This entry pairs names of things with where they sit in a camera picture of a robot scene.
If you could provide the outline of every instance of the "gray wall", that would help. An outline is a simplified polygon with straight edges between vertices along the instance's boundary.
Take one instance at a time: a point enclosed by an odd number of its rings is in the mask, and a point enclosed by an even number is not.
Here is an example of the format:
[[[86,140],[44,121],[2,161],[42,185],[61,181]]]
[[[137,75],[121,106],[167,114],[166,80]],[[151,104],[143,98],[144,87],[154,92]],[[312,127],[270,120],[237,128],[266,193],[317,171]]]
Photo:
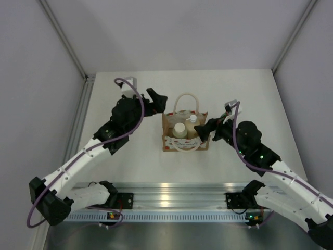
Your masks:
[[[309,181],[333,197],[333,1],[321,0],[275,76]]]
[[[36,0],[0,1],[1,249],[26,249],[29,181],[58,167],[83,80]]]
[[[49,0],[88,73],[271,68],[308,2]]]

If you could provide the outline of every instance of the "white rope handle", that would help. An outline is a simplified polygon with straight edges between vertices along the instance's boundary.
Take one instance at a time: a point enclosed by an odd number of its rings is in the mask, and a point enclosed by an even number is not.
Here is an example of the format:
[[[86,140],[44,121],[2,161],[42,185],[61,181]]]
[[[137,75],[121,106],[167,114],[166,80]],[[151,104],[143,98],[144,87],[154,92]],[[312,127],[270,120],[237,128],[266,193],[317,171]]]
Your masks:
[[[194,147],[194,148],[191,148],[190,150],[184,150],[184,149],[181,149],[179,148],[176,143],[174,142],[174,137],[171,137],[171,144],[172,146],[174,146],[174,148],[176,150],[178,150],[179,152],[182,152],[182,153],[190,153],[190,152],[193,152],[195,150],[197,150],[199,147],[200,147],[200,141],[197,139],[197,138],[194,138],[196,141],[197,141],[197,145]]]
[[[180,99],[182,96],[184,96],[184,95],[190,95],[190,96],[192,96],[192,97],[196,100],[196,114],[197,114],[197,113],[199,112],[199,100],[198,100],[198,98],[197,98],[194,94],[189,93],[189,92],[185,92],[185,93],[183,93],[183,94],[180,94],[180,96],[177,97],[177,99],[176,99],[176,101],[175,101],[175,106],[173,107],[173,114],[176,113],[176,108],[177,108],[177,104],[178,104],[179,99]]]

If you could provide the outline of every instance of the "purple cable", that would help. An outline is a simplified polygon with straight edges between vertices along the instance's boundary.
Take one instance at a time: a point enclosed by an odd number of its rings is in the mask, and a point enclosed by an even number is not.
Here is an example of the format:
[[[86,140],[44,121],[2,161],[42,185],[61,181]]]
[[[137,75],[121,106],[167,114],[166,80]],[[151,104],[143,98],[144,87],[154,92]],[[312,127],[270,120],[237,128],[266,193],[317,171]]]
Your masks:
[[[95,207],[88,207],[89,209],[93,209],[93,210],[99,210],[99,209],[96,209]],[[122,221],[124,220],[124,215],[121,213],[121,212],[119,212],[119,211],[116,211],[116,210],[113,210],[113,209],[111,209],[111,208],[103,208],[102,210],[107,210],[107,211],[110,211],[110,212],[112,212],[112,213],[115,213],[115,214],[119,214],[120,215],[120,221],[117,221],[114,225],[112,225],[112,226],[108,226],[108,229],[109,228],[115,228],[115,227],[117,227],[117,226],[119,226],[121,223],[122,223]],[[55,246],[60,246],[60,245],[62,245],[63,243],[65,243],[66,241],[68,241],[72,236],[74,236],[75,234],[77,234],[79,231],[81,231],[82,229],[84,229],[84,228],[87,228],[87,227],[90,227],[90,226],[99,226],[100,224],[99,223],[88,223],[88,224],[85,224],[85,225],[83,225],[83,226],[81,226],[81,227],[79,227],[78,229],[76,229],[76,230],[74,230],[73,232],[71,232],[71,234],[67,237],[67,238],[65,238],[65,239],[63,239],[63,240],[61,240],[60,242],[58,241],[56,241],[55,239],[54,239],[54,234],[51,232],[50,233],[50,238],[51,238],[51,240],[52,240],[52,243],[55,245]]]
[[[122,79],[122,78],[116,78],[114,80],[114,83],[119,85],[118,84],[118,81],[121,81],[123,83],[126,83],[128,86],[130,86],[130,88],[135,92],[136,96],[139,98],[139,101],[140,101],[140,104],[141,104],[141,117],[140,117],[140,120],[139,122],[137,123],[137,125],[129,132],[127,132],[126,134],[123,134],[119,137],[116,137],[116,138],[112,138],[112,139],[109,139],[109,140],[106,140],[104,142],[100,142],[100,143],[97,143],[96,145],[94,146],[91,146],[90,148],[88,148],[86,151],[91,151],[93,150],[94,148],[97,148],[101,145],[104,145],[106,143],[110,143],[110,142],[114,142],[114,141],[117,141],[117,140],[120,140],[120,139],[123,139],[124,137],[132,134],[141,124],[144,116],[145,116],[145,106],[144,106],[144,102],[142,100],[142,97],[140,95],[140,93],[136,90],[135,87],[133,87],[128,81],[126,81],[125,79]],[[71,163],[68,164],[67,167],[65,167],[65,171],[67,171],[68,169],[70,169],[74,164],[75,162],[77,162],[83,155],[85,155],[86,152],[82,152],[81,154],[79,154]],[[32,213],[34,212],[37,204],[41,201],[41,199],[43,198],[44,194],[47,192],[47,190],[50,189],[51,186],[54,185],[54,183],[56,183],[60,178],[61,176],[64,174],[64,172],[61,172],[57,177],[54,178],[54,180],[42,191],[42,193],[37,197],[36,201],[34,202],[34,204],[32,205],[30,211],[29,211],[29,214],[28,214],[28,217],[27,217],[27,227],[28,228],[35,228],[35,227],[38,227],[40,224],[42,224],[46,219],[38,222],[37,224],[35,225],[31,225],[30,224],[30,221],[31,221],[31,217],[32,217]]]
[[[262,169],[262,168],[258,168],[250,163],[248,163],[243,156],[241,155],[241,153],[239,152],[239,148],[237,145],[237,140],[236,140],[236,123],[237,123],[237,116],[238,116],[238,109],[239,109],[239,105],[240,102],[237,102],[236,104],[236,111],[235,111],[235,117],[234,117],[234,124],[233,124],[233,142],[234,142],[234,147],[236,150],[236,153],[239,157],[239,159],[249,168],[256,170],[256,171],[261,171],[261,172],[268,172],[268,173],[274,173],[274,174],[278,174],[279,176],[283,176],[285,178],[288,178],[290,180],[293,180],[292,176],[289,176],[285,173],[281,173],[275,170],[269,170],[269,169]],[[324,197],[320,196],[320,193],[317,193],[316,191],[314,191],[311,187],[309,187],[308,185],[306,185],[305,183],[303,183],[302,181],[295,179],[294,180],[296,183],[300,184],[302,187],[304,187],[305,189],[307,189],[308,191],[310,191],[312,194],[314,194],[316,197],[319,197],[319,199],[321,199],[323,202],[325,202],[328,206],[330,206],[331,208],[333,208],[333,204],[331,202],[329,202],[327,199],[325,199]]]

